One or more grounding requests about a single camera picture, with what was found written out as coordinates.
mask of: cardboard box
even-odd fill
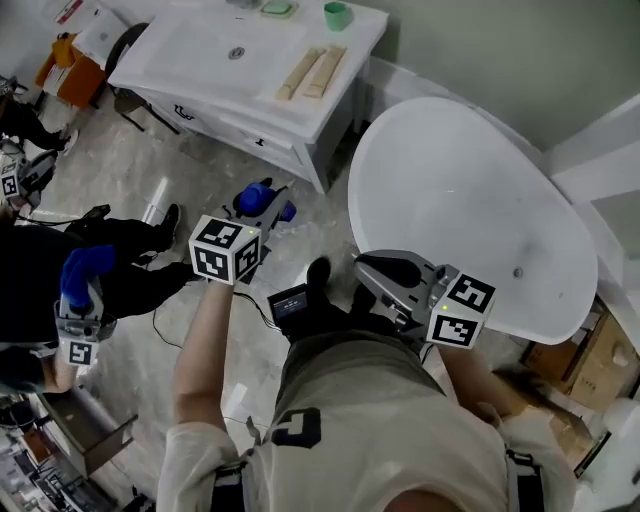
[[[578,350],[579,346],[571,341],[559,345],[534,343],[523,362],[540,377],[552,383],[559,383],[571,368]]]
[[[527,409],[535,409],[545,414],[549,418],[549,427],[565,454],[569,466],[571,469],[578,467],[595,445],[584,422],[544,397],[520,389],[505,378],[498,378],[507,392],[514,413],[518,415]]]
[[[613,315],[604,315],[601,322],[567,394],[604,413],[625,384],[638,374],[640,365],[634,346]]]
[[[533,344],[523,363],[581,405],[604,413],[640,370],[635,348],[604,313],[580,345]]]

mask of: black pants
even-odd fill
[[[89,245],[113,245],[116,264],[100,276],[105,312],[116,318],[153,311],[177,293],[193,275],[191,265],[171,263],[160,270],[133,265],[145,252],[171,247],[173,232],[137,220],[100,219],[72,224],[69,230]]]
[[[40,149],[62,151],[66,142],[60,138],[60,132],[50,133],[45,130],[38,116],[28,105],[13,100],[7,101],[0,118],[0,131],[11,137],[30,140]]]
[[[323,291],[307,292],[307,302],[307,309],[292,315],[290,323],[283,326],[282,333],[292,344],[318,334],[350,330],[395,335],[395,326],[387,317],[357,310],[345,313],[331,304]]]

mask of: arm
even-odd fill
[[[220,402],[233,287],[213,282],[198,306],[173,376],[176,424],[201,422],[226,432]]]
[[[16,215],[8,201],[0,204],[0,227],[11,227],[16,222]]]
[[[442,345],[438,346],[438,350],[462,407],[489,423],[493,418],[478,405],[479,403],[492,405],[501,418],[514,413],[502,384],[491,373],[476,350]]]
[[[57,350],[53,357],[42,359],[41,362],[46,393],[64,393],[73,387],[78,368],[65,362],[62,350]]]

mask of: black shirt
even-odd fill
[[[54,304],[77,236],[41,226],[0,228],[0,393],[40,391],[38,358],[20,344],[56,341]]]

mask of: fiducial marker cube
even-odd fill
[[[0,185],[2,187],[2,195],[6,199],[20,195],[20,186],[18,184],[18,165],[12,162],[6,165],[0,171]]]
[[[235,284],[260,263],[261,238],[259,228],[203,215],[189,238],[193,272]]]
[[[470,349],[478,339],[496,289],[460,272],[431,313],[427,341]]]
[[[61,339],[60,347],[63,360],[71,366],[91,366],[98,357],[100,344],[87,340]]]

